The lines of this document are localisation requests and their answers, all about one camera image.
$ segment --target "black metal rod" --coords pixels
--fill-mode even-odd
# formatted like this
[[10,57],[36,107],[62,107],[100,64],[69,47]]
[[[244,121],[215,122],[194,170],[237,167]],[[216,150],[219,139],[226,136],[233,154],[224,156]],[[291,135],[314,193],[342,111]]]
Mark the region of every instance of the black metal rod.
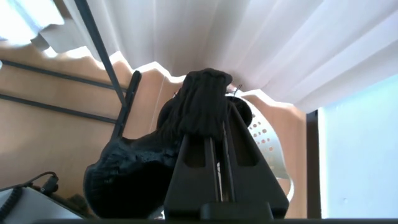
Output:
[[126,122],[131,111],[131,106],[134,101],[134,97],[136,96],[139,82],[141,81],[141,76],[142,75],[140,72],[135,71],[131,77],[129,88],[127,89],[126,93],[127,107],[122,107],[120,109],[120,113],[114,126],[111,139],[115,139],[123,135],[123,131],[126,127]]
[[113,70],[112,63],[109,59],[108,53],[106,52],[106,48],[104,42],[102,41],[100,32],[95,24],[94,17],[90,11],[90,7],[88,6],[87,0],[75,0],[75,4],[80,12],[80,16],[83,19],[83,22],[86,25],[87,31],[90,34],[90,37],[97,49],[98,55],[104,63],[106,72],[111,79],[111,82],[118,94],[119,100],[123,107],[127,106],[126,100],[124,99],[124,95],[122,89],[120,87],[118,78]]
[[98,87],[108,88],[108,89],[114,90],[114,87],[112,85],[110,85],[110,84],[96,82],[96,81],[88,80],[88,79],[85,79],[85,78],[75,77],[73,75],[62,74],[62,73],[59,73],[59,72],[53,72],[53,71],[46,70],[46,69],[43,69],[43,68],[37,68],[37,67],[34,67],[34,66],[24,65],[24,64],[21,64],[21,63],[12,62],[12,61],[8,61],[8,60],[0,59],[0,61],[3,63],[3,65],[9,65],[9,66],[13,66],[13,67],[16,67],[16,68],[29,70],[29,71],[32,71],[32,72],[43,73],[43,74],[51,75],[51,76],[58,77],[58,78],[64,78],[66,80],[72,80],[72,81],[76,81],[76,82],[86,83],[86,84],[89,84],[89,85],[94,85],[94,86],[98,86]]
[[14,96],[0,94],[0,99],[9,100],[9,101],[17,102],[17,103],[23,103],[26,105],[36,106],[39,108],[44,108],[44,109],[48,109],[48,110],[52,110],[52,111],[56,111],[56,112],[62,112],[62,113],[70,114],[70,115],[80,116],[83,118],[95,119],[97,121],[104,121],[104,122],[113,123],[113,124],[116,123],[115,119],[106,118],[103,116],[93,115],[93,114],[89,114],[89,113],[84,113],[84,112],[80,112],[80,111],[75,111],[75,110],[71,110],[71,109],[66,109],[66,108],[62,108],[59,106],[47,105],[45,103],[39,103],[39,102],[31,101],[31,100],[25,100],[25,99],[14,97]]

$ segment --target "black metal bar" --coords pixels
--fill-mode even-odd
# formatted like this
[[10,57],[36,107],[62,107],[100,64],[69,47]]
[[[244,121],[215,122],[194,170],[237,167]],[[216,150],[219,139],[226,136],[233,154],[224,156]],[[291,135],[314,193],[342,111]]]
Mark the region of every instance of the black metal bar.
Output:
[[88,79],[85,79],[85,78],[75,77],[73,75],[66,75],[66,74],[62,74],[62,73],[59,73],[59,72],[53,72],[53,71],[46,70],[46,69],[43,69],[43,68],[37,68],[37,67],[34,67],[34,66],[24,65],[24,64],[21,64],[21,63],[17,63],[17,62],[11,62],[11,61],[8,61],[8,60],[0,59],[0,61],[4,65],[9,65],[9,66],[13,66],[13,67],[16,67],[16,68],[29,70],[29,71],[32,71],[32,72],[43,73],[43,74],[51,75],[51,76],[58,77],[58,78],[64,78],[66,80],[72,80],[72,81],[76,81],[76,82],[86,83],[86,84],[89,84],[89,85],[94,85],[94,86],[98,86],[98,87],[108,88],[108,89],[114,90],[114,87],[112,85],[110,85],[110,84],[96,82],[96,81],[88,80]]
[[127,89],[126,93],[127,107],[122,107],[120,109],[118,120],[116,121],[116,124],[114,126],[111,139],[121,137],[123,134],[124,127],[126,127],[126,122],[131,111],[132,103],[134,101],[134,97],[136,96],[139,82],[141,81],[141,76],[142,75],[140,72],[135,71],[131,77],[129,88]]
[[48,110],[52,110],[52,111],[75,115],[75,116],[81,116],[84,118],[95,119],[97,121],[104,121],[104,122],[113,123],[113,124],[116,123],[115,119],[106,118],[103,116],[93,115],[93,114],[89,114],[89,113],[84,113],[84,112],[80,112],[80,111],[75,111],[75,110],[71,110],[71,109],[66,109],[66,108],[62,108],[59,106],[47,105],[45,103],[39,103],[39,102],[31,101],[31,100],[25,100],[25,99],[14,97],[14,96],[0,94],[0,99],[9,100],[9,101],[17,102],[17,103],[23,103],[26,105],[36,106],[39,108],[44,108],[44,109],[48,109]]
[[123,107],[127,106],[126,100],[124,99],[123,92],[121,90],[118,78],[113,70],[112,63],[109,59],[108,53],[106,52],[106,48],[104,42],[102,41],[100,32],[95,24],[94,17],[90,11],[90,7],[88,6],[87,0],[75,0],[75,4],[80,12],[80,16],[83,19],[83,22],[86,25],[87,31],[90,34],[91,39],[97,49],[98,55],[104,63],[106,72],[111,79],[111,82],[118,94],[119,100]]

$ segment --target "floor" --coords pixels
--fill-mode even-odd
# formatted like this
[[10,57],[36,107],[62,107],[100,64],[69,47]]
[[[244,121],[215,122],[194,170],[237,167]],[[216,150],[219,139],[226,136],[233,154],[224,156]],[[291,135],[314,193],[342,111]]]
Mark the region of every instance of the floor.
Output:
[[[35,65],[109,83],[106,72],[91,57],[44,57],[33,46],[9,48],[0,44],[0,58]],[[123,61],[114,69],[127,86],[131,69]],[[179,89],[156,70],[145,72],[124,130],[124,137],[139,138],[154,130],[162,105]],[[116,119],[120,102],[113,90],[77,83],[10,66],[0,70],[0,92]],[[289,218],[307,216],[307,159],[305,115],[291,105],[264,102],[247,96],[274,127],[284,149],[287,170],[295,182]],[[18,184],[48,170],[60,178],[58,194],[82,193],[87,165],[96,162],[108,142],[113,125],[0,100],[0,187]],[[289,183],[280,181],[285,192]]]

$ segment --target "drying rack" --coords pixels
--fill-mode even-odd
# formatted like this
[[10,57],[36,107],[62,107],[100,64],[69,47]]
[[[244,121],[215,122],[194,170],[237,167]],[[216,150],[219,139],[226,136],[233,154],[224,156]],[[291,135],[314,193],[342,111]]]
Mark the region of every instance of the drying rack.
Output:
[[5,94],[1,94],[1,93],[0,93],[0,99],[9,100],[9,101],[17,102],[17,103],[23,103],[25,105],[36,106],[39,108],[44,108],[47,110],[57,111],[57,112],[61,112],[61,113],[71,114],[71,115],[79,116],[82,118],[89,118],[89,119],[95,119],[97,121],[113,123],[113,124],[115,124],[115,126],[114,126],[114,129],[112,132],[111,139],[118,138],[123,135],[124,127],[126,125],[126,122],[127,122],[130,110],[131,110],[131,106],[134,101],[134,97],[136,95],[136,91],[138,89],[138,85],[139,85],[142,75],[140,72],[135,71],[131,77],[130,84],[129,84],[128,88],[127,89],[121,88],[118,78],[116,77],[116,74],[113,70],[113,66],[109,59],[108,53],[106,52],[106,48],[104,46],[104,42],[102,41],[100,32],[96,26],[94,17],[90,11],[90,7],[87,3],[87,0],[75,0],[75,3],[79,10],[80,16],[86,25],[87,31],[95,45],[98,55],[99,55],[100,59],[102,60],[102,62],[104,63],[106,73],[108,74],[112,85],[106,84],[106,83],[101,83],[101,82],[96,82],[96,81],[85,79],[85,78],[75,77],[73,75],[67,75],[67,74],[63,74],[63,73],[59,73],[59,72],[53,72],[50,70],[37,68],[37,67],[30,66],[30,65],[24,65],[21,63],[17,63],[17,62],[11,62],[8,60],[3,60],[3,59],[0,59],[0,60],[4,65],[9,65],[9,66],[13,66],[13,67],[17,67],[17,68],[21,68],[21,69],[25,69],[25,70],[30,70],[32,72],[43,73],[46,75],[51,75],[53,77],[64,78],[67,80],[81,82],[81,83],[85,83],[88,85],[94,85],[94,86],[98,86],[101,88],[108,88],[108,89],[115,90],[116,94],[118,95],[118,98],[121,102],[121,105],[122,105],[119,115],[118,115],[118,118],[117,119],[107,118],[104,116],[98,116],[95,114],[84,113],[81,111],[62,108],[59,106],[48,105],[45,103],[40,103],[40,102],[36,102],[36,101],[32,101],[32,100],[26,100],[26,99],[18,98],[15,96],[9,96],[9,95],[5,95]]

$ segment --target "black strip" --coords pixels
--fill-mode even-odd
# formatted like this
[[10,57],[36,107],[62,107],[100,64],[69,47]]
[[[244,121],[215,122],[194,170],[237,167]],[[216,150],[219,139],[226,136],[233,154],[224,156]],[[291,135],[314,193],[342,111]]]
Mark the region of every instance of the black strip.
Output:
[[11,61],[8,61],[8,60],[0,59],[0,61],[4,65],[9,65],[9,66],[13,66],[13,67],[16,67],[16,68],[29,70],[29,71],[32,71],[32,72],[43,73],[43,74],[51,75],[51,76],[58,77],[58,78],[64,78],[66,80],[72,80],[72,81],[76,81],[76,82],[86,83],[86,84],[90,84],[90,85],[94,85],[94,86],[98,86],[98,87],[108,88],[108,89],[114,90],[114,87],[112,85],[110,85],[110,84],[96,82],[96,81],[88,80],[88,79],[85,79],[85,78],[79,78],[79,77],[75,77],[75,76],[72,76],[72,75],[66,75],[66,74],[62,74],[62,73],[59,73],[59,72],[53,72],[53,71],[50,71],[50,70],[37,68],[37,67],[30,66],[30,65],[24,65],[24,64],[21,64],[21,63],[17,63],[17,62],[11,62]]
[[31,100],[25,100],[25,99],[18,98],[18,97],[0,94],[0,99],[9,100],[9,101],[17,102],[17,103],[23,103],[26,105],[36,106],[39,108],[44,108],[44,109],[48,109],[48,110],[52,110],[52,111],[75,115],[75,116],[81,116],[83,118],[95,119],[97,121],[104,121],[104,122],[113,123],[113,124],[116,123],[115,119],[106,118],[103,116],[93,115],[93,114],[89,114],[89,113],[84,113],[84,112],[80,112],[80,111],[75,111],[75,110],[71,110],[71,109],[66,109],[66,108],[62,108],[59,106],[47,105],[45,103],[39,103],[39,102],[31,101]]
[[95,45],[95,48],[97,49],[98,55],[101,58],[102,62],[104,63],[106,72],[108,73],[109,78],[111,79],[111,82],[113,84],[113,87],[115,88],[116,93],[118,94],[119,100],[122,106],[126,107],[127,103],[126,100],[124,99],[124,95],[120,87],[118,78],[116,77],[116,74],[113,70],[112,63],[109,60],[109,56],[108,53],[106,52],[104,42],[102,41],[100,32],[97,28],[97,25],[95,24],[95,20],[90,11],[90,7],[88,6],[87,0],[75,0],[75,4],[80,12],[80,16],[83,19],[83,22],[86,25],[87,31],[90,34],[90,37]]
[[318,111],[307,114],[307,217],[321,218]]
[[131,106],[134,101],[134,97],[136,96],[139,82],[141,81],[141,76],[142,75],[140,72],[135,71],[131,77],[129,88],[127,89],[126,93],[127,107],[122,107],[120,109],[118,120],[114,126],[111,139],[115,139],[123,135],[124,127],[126,126],[126,122],[131,111]]

